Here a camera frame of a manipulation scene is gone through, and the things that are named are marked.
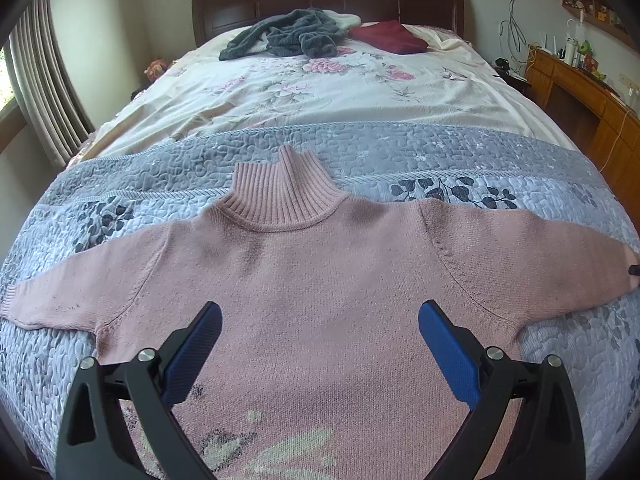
quilted bedspread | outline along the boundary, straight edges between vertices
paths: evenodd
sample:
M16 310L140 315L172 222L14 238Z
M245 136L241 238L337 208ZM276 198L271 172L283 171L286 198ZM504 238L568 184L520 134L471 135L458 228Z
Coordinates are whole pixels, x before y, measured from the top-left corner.
M465 126L280 126L189 137L137 155L82 162L60 174L0 270L0 298L8 284L74 252L150 224L195 216L228 191L236 162L273 162L282 144L315 151L338 186L371 200L433 198L468 207L527 208L546 219L588 225L640 251L622 206L578 152ZM555 353L567 366L590 479L606 469L638 421L639 337L640 291L520 333L523 359L540 362ZM50 471L74 370L92 352L88 333L27 332L0 320L0 400Z

gray fuzzy garment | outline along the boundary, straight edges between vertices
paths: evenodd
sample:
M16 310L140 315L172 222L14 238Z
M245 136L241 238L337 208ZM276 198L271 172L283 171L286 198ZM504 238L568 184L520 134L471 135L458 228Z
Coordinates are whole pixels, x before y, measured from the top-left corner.
M271 16L242 31L220 52L220 61L248 56L263 33L266 51L274 56L287 57L305 54L309 57L333 57L335 41L344 36L335 21L319 9L296 9L289 14Z

pillow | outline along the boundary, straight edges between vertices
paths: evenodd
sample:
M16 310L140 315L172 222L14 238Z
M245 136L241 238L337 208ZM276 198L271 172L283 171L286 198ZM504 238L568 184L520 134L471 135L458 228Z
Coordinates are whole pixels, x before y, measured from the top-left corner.
M349 37L394 54L426 52L429 46L426 41L416 38L396 20L376 23L369 27L353 27L349 31Z

ribbed collar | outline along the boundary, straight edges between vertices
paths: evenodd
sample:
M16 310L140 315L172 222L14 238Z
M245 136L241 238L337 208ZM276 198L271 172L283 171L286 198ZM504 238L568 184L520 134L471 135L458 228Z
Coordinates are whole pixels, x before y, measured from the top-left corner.
M236 164L232 190L216 207L247 227L287 231L323 220L348 196L314 153L297 153L292 146L281 146L278 152L276 164Z

sweater cuff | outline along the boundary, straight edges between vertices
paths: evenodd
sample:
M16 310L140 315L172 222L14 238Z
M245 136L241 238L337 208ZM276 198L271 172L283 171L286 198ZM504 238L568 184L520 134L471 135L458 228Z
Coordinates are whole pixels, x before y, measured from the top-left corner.
M9 312L11 311L11 306L14 302L14 298L17 296L17 291L17 286L7 286L4 300L2 300L2 304L0 304L0 317L4 317L7 319L9 318Z

